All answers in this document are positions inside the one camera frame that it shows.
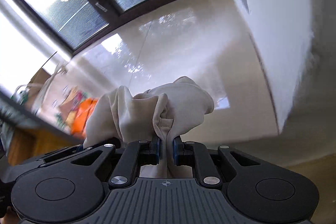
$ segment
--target crosshair symbol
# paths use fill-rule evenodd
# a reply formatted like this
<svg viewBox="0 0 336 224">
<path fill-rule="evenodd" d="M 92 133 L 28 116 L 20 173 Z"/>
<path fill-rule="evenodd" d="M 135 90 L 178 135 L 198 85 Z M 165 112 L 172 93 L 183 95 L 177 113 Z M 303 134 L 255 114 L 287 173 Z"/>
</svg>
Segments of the crosshair symbol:
<svg viewBox="0 0 336 224">
<path fill-rule="evenodd" d="M 161 183 L 163 186 L 169 186 L 169 185 L 171 185 L 172 183 L 171 182 L 169 182 L 168 180 L 165 180 L 164 182 L 162 182 Z"/>
</svg>

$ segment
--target silver screw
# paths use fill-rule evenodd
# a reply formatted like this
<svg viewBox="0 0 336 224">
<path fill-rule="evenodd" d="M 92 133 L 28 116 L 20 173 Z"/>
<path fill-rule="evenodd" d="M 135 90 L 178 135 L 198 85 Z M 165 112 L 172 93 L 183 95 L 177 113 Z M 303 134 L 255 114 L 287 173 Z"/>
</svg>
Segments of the silver screw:
<svg viewBox="0 0 336 224">
<path fill-rule="evenodd" d="M 204 183 L 214 185 L 220 182 L 220 179 L 217 177 L 206 177 L 204 180 Z"/>
<path fill-rule="evenodd" d="M 111 182 L 113 184 L 125 184 L 127 182 L 127 178 L 123 176 L 115 176 L 111 178 Z"/>
</svg>

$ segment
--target white wall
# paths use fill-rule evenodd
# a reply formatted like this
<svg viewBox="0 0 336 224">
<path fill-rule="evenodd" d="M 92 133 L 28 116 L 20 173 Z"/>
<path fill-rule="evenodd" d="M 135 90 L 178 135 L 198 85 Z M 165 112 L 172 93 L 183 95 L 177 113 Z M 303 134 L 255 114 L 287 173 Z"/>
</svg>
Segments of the white wall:
<svg viewBox="0 0 336 224">
<path fill-rule="evenodd" d="M 293 104 L 312 39 L 311 0 L 235 0 L 256 44 L 281 131 Z"/>
</svg>

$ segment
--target orange bag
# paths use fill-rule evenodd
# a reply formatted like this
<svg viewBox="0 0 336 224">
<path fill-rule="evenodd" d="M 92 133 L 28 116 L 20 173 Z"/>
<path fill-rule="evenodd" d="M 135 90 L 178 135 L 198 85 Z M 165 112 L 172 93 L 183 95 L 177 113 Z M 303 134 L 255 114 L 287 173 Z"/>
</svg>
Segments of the orange bag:
<svg viewBox="0 0 336 224">
<path fill-rule="evenodd" d="M 85 125 L 87 119 L 92 114 L 98 99 L 88 98 L 80 103 L 78 111 L 71 127 L 71 135 L 86 138 Z"/>
</svg>

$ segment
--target beige cloth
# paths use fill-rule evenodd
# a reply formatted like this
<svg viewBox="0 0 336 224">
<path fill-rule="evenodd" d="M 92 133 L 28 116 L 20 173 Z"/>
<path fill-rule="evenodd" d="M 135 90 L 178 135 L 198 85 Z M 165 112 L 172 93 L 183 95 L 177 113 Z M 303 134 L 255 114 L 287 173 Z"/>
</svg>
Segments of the beige cloth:
<svg viewBox="0 0 336 224">
<path fill-rule="evenodd" d="M 192 177 L 187 166 L 173 161 L 173 139 L 187 133 L 211 113 L 214 102 L 193 80 L 184 76 L 132 97 L 125 86 L 103 95 L 87 121 L 84 148 L 117 137 L 122 145 L 137 140 L 160 140 L 160 163 L 146 165 L 142 177 Z"/>
</svg>

